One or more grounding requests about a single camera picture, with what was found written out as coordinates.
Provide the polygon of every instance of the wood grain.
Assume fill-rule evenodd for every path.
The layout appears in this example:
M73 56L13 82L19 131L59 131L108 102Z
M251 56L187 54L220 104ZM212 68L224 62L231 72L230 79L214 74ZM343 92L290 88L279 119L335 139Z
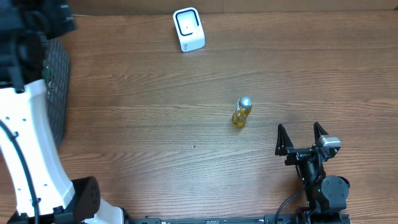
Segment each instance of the wood grain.
M325 163L351 182L353 223L396 223L398 14L202 15L204 49L182 54L170 16L78 17L62 38L72 73L59 153L134 217L258 217L300 188L274 156L277 125L296 147L315 121L343 147ZM230 118L253 98L243 129ZM4 161L0 220L15 210ZM283 213L305 204L298 198Z
M69 0L75 14L90 16L173 14L193 6L199 13L393 10L396 0Z

